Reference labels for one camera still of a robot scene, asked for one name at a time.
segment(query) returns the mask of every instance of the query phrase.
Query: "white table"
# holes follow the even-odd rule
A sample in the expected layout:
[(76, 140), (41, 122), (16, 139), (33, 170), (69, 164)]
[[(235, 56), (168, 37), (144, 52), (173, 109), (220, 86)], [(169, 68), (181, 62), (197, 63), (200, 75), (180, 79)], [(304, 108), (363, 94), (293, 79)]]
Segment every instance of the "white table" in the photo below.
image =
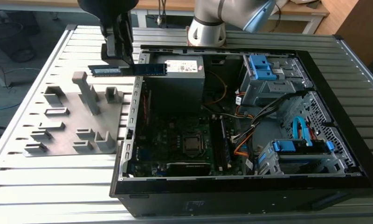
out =
[[(141, 44), (187, 44), (184, 29), (135, 28), (133, 33), (135, 59), (139, 58)], [(232, 31), (228, 37), (228, 45), (233, 48), (300, 49), (311, 52), (373, 153), (373, 75), (345, 43), (324, 35), (252, 35)], [(99, 27), (69, 27), (8, 125), (0, 140), (0, 223), (373, 223), (373, 196), (351, 199), (316, 212), (136, 219), (119, 200), (109, 198), (113, 154), (24, 157), (21, 152), (25, 140), (17, 138), (28, 137), (33, 127), (24, 125), (33, 125), (39, 121), (36, 117), (43, 116), (29, 115), (44, 107), (44, 104), (36, 104), (45, 102), (43, 90), (47, 85), (52, 85), (48, 83), (69, 83), (72, 86), (75, 71), (88, 71), (89, 64), (104, 64), (100, 59), (101, 43)], [(135, 78), (89, 78), (88, 82), (96, 90), (116, 85), (120, 91), (128, 93), (124, 101), (131, 101)], [(129, 105), (125, 105), (123, 125), (128, 111)], [(123, 125), (119, 139), (125, 137)]]

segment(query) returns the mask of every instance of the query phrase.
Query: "floor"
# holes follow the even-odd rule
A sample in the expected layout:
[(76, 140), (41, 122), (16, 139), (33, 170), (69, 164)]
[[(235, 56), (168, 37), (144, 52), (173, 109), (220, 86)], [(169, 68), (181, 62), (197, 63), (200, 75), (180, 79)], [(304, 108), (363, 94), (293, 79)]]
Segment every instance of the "floor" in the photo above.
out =
[[(41, 69), (67, 25), (99, 25), (99, 21), (92, 15), (81, 13), (60, 13), (59, 20), (53, 20), (51, 13), (39, 12), (36, 13), (36, 18), (41, 31), (37, 35), (31, 36), (29, 39), (37, 52), (37, 56), (27, 63), (15, 63), (0, 50), (0, 66), (4, 71), (11, 71), (19, 68)], [(191, 24), (191, 21), (191, 17), (171, 17), (168, 19), (168, 28), (184, 28)], [(157, 27), (155, 16), (149, 16), (147, 22), (148, 27)], [(132, 23), (133, 26), (137, 26), (137, 18), (135, 15), (132, 17)], [(232, 26), (228, 26), (227, 29), (239, 30)], [(12, 82), (12, 86), (9, 88), (0, 86), (0, 108), (16, 105), (21, 102), (37, 73), (36, 70), (17, 70), (7, 74), (7, 81)], [(16, 110), (17, 106), (7, 110), (0, 110), (0, 126), (8, 125)]]

